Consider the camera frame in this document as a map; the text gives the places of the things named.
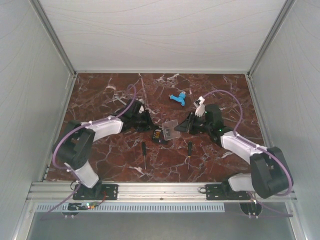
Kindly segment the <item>clear plastic fuse box lid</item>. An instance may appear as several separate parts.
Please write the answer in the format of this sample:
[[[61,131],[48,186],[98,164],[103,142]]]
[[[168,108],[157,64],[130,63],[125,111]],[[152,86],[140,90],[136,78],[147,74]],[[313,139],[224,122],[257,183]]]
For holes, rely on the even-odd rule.
[[[178,139],[181,137],[181,133],[175,130],[178,126],[178,120],[170,120],[162,124],[163,136],[166,141]]]

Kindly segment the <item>black fuse box base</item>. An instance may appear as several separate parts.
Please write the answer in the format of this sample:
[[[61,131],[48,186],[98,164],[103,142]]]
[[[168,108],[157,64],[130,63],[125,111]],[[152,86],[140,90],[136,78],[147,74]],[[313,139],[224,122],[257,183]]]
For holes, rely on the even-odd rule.
[[[153,131],[151,140],[152,140],[153,143],[156,143],[156,144],[161,144],[161,145],[167,145],[168,144],[168,141],[165,140],[165,138],[164,138],[163,130],[161,128],[156,128]]]

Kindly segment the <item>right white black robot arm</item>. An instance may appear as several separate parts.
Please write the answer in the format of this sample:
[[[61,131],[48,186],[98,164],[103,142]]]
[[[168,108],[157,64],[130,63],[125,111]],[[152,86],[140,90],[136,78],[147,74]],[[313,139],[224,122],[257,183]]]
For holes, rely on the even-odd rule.
[[[205,106],[203,116],[190,112],[174,129],[191,135],[206,133],[214,144],[236,154],[250,165],[250,173],[234,174],[222,183],[221,193],[225,198],[232,199],[239,192],[254,192],[267,199],[291,190],[293,178],[281,149],[260,146],[239,135],[224,124],[216,104]]]

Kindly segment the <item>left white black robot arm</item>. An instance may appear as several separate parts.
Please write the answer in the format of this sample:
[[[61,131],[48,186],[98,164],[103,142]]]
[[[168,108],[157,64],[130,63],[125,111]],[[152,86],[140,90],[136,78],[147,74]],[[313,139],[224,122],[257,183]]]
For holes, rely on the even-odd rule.
[[[88,122],[69,121],[52,148],[52,163],[56,165],[56,160],[60,160],[64,164],[63,169],[72,172],[85,187],[86,195],[97,199],[102,195],[103,187],[89,163],[93,143],[131,129],[143,133],[154,128],[149,110],[142,102],[132,98],[124,108],[106,118]]]

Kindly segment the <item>blue glue gun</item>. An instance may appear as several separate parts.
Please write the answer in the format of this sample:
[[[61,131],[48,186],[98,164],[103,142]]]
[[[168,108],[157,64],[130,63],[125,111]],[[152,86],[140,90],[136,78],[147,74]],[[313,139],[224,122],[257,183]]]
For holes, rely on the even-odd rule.
[[[184,107],[185,104],[186,104],[186,102],[185,102],[186,92],[184,92],[184,91],[180,92],[178,96],[175,96],[175,95],[173,95],[173,94],[170,94],[170,95],[169,95],[169,98],[170,98],[171,100],[174,100],[174,101],[180,103],[180,105],[181,105],[182,107]]]

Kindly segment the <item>silver ratchet wrench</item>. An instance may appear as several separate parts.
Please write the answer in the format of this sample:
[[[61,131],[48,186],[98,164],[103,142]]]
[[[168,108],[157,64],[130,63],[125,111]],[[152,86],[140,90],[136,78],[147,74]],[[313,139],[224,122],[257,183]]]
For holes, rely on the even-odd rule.
[[[119,101],[120,103],[122,103],[124,106],[127,105],[127,103],[126,103],[124,100],[122,100],[117,94],[115,94],[115,95],[113,96],[113,98],[116,99],[116,100],[118,100],[118,101]]]

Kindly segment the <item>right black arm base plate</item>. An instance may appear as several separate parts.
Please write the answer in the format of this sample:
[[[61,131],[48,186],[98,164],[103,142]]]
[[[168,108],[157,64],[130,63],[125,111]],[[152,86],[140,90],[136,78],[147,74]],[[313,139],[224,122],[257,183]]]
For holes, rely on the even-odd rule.
[[[206,184],[198,191],[204,194],[205,199],[209,201],[247,201],[251,199],[246,191],[233,191],[229,185],[225,184]]]

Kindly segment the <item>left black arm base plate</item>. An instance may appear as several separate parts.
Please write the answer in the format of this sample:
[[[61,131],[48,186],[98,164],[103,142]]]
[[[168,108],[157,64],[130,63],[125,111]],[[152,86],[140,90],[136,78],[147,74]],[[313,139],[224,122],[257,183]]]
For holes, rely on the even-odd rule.
[[[78,191],[73,195],[73,200],[107,200],[113,201],[118,199],[118,184],[96,184],[93,188],[88,188],[84,185],[80,185]]]

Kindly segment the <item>aluminium front rail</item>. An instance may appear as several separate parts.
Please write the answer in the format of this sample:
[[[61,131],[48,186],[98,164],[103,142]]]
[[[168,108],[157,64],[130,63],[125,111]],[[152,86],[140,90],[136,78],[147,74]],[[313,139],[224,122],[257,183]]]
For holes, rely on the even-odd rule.
[[[72,193],[69,181],[33,182],[26,199],[34,202],[61,202]],[[204,203],[199,192],[206,182],[115,182],[117,203]]]

